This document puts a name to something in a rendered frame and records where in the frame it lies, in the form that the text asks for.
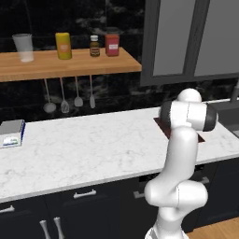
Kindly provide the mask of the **hanging narrow metal spatula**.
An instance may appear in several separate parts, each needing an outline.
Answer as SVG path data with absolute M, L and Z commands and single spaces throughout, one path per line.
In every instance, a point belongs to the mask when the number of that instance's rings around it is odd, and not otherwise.
M 91 75 L 90 75 L 90 83 L 91 83 L 90 106 L 91 106 L 91 108 L 95 108 L 95 99 L 94 99 L 93 91 L 92 91 L 92 77 L 91 77 Z

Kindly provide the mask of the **grey window frame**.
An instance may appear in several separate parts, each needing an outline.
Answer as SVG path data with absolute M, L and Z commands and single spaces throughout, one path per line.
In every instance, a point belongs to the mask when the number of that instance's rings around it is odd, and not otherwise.
M 142 86 L 239 77 L 239 0 L 146 0 Z

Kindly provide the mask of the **wooden wall shelf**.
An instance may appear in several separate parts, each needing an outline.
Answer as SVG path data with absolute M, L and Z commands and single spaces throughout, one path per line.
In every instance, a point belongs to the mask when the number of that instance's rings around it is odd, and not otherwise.
M 56 77 L 107 75 L 140 72 L 142 65 L 124 48 L 119 56 L 108 57 L 100 49 L 99 57 L 92 57 L 89 49 L 73 49 L 73 58 L 60 60 L 56 50 L 35 51 L 35 59 L 23 63 L 17 52 L 0 53 L 0 82 Z

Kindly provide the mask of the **dark red cutting board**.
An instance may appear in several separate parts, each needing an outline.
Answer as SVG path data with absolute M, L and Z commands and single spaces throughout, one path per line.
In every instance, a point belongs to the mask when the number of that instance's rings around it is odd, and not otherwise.
M 165 127 L 159 118 L 154 118 L 154 121 L 158 124 L 158 126 L 161 128 L 161 130 L 163 131 L 164 135 L 167 137 L 167 138 L 170 138 L 170 134 L 171 134 L 171 129 L 170 128 L 167 128 Z M 202 143 L 204 141 L 204 139 L 198 134 L 198 142 L 199 143 Z

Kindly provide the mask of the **grey tap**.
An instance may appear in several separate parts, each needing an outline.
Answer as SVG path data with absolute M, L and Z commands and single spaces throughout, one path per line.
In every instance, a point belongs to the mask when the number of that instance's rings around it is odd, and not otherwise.
M 231 103 L 236 102 L 238 96 L 239 96 L 239 78 L 238 78 L 238 80 L 237 80 L 236 85 L 235 85 L 234 88 L 233 88 L 230 102 L 231 102 Z

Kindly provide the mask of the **brown glass bottle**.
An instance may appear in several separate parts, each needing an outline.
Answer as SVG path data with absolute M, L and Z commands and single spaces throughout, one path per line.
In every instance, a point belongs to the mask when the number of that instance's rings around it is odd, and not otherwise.
M 98 42 L 98 36 L 97 35 L 92 35 L 91 36 L 90 55 L 92 57 L 98 57 L 100 55 L 100 45 L 99 45 L 99 42 Z

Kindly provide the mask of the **yellow canister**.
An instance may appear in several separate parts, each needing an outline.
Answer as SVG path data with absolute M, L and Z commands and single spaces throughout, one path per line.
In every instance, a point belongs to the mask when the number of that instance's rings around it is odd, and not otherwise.
M 69 60 L 72 58 L 70 34 L 56 33 L 55 34 L 57 53 L 60 60 Z

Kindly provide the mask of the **red jar with label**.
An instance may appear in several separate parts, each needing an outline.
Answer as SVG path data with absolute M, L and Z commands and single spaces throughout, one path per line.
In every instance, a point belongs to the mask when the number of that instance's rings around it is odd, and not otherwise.
M 114 34 L 107 34 L 105 36 L 105 54 L 107 56 L 119 55 L 120 37 Z

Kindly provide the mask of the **dark cupboard door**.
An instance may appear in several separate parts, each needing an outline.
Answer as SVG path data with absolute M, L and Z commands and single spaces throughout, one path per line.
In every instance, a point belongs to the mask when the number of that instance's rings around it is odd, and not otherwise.
M 64 239 L 120 239 L 118 212 L 109 200 L 64 206 L 59 216 Z
M 0 219 L 0 239 L 45 239 L 39 222 L 32 216 Z
M 218 163 L 197 226 L 239 217 L 239 158 Z

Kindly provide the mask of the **clear plastic cup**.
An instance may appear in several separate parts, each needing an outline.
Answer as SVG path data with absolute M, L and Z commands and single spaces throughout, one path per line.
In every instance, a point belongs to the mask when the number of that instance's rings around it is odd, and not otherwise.
M 12 36 L 20 60 L 29 63 L 34 60 L 34 50 L 31 34 L 15 34 Z

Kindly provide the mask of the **white and blue box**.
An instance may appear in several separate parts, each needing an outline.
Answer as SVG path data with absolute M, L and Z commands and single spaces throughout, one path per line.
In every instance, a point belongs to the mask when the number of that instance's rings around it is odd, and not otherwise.
M 0 148 L 18 147 L 25 130 L 23 119 L 7 120 L 0 124 Z

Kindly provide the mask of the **hanging metal ladle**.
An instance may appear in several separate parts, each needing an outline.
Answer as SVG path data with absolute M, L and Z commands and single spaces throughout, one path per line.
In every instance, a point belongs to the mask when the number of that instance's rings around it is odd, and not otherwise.
M 45 83 L 46 91 L 48 91 L 49 88 L 48 88 L 48 82 L 46 79 L 44 79 L 44 83 Z M 44 104 L 44 110 L 47 113 L 52 113 L 56 110 L 56 105 L 50 101 L 49 92 L 47 92 L 47 96 L 48 96 L 48 101 Z

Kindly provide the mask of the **black dishwasher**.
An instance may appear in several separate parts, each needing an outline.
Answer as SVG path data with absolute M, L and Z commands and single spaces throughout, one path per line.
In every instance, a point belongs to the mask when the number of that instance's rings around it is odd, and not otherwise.
M 209 183 L 204 185 L 209 190 L 216 168 L 217 166 L 214 163 L 196 165 L 190 180 L 200 182 L 204 176 L 207 176 Z M 124 199 L 120 217 L 120 239 L 144 239 L 147 231 L 156 221 L 158 208 L 149 205 L 145 197 L 134 198 L 134 192 L 144 192 L 146 184 L 156 176 L 157 174 L 151 174 L 138 177 L 135 188 L 131 191 L 129 197 Z

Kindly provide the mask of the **hanging metal whisk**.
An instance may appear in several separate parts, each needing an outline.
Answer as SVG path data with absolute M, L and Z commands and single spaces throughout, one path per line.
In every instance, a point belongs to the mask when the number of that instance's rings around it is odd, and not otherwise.
M 63 96 L 63 101 L 61 102 L 61 110 L 62 110 L 62 113 L 67 114 L 69 113 L 69 104 L 66 102 L 64 98 L 63 80 L 61 77 L 60 77 L 60 83 L 61 83 L 62 96 Z

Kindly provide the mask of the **dark drawer front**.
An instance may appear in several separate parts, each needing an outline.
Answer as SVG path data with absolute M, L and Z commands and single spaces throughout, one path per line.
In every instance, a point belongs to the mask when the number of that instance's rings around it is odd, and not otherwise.
M 96 195 L 74 199 L 74 194 L 96 190 Z M 102 199 L 111 199 L 122 194 L 122 187 L 119 182 L 107 182 L 71 190 L 61 190 L 50 193 L 45 197 L 48 210 L 53 216 L 59 217 L 66 205 L 82 205 L 90 202 L 97 202 Z
M 41 196 L 0 203 L 0 210 L 11 205 L 15 207 L 15 211 L 0 214 L 0 219 L 32 216 L 39 222 L 40 220 L 47 220 L 49 217 L 45 200 Z

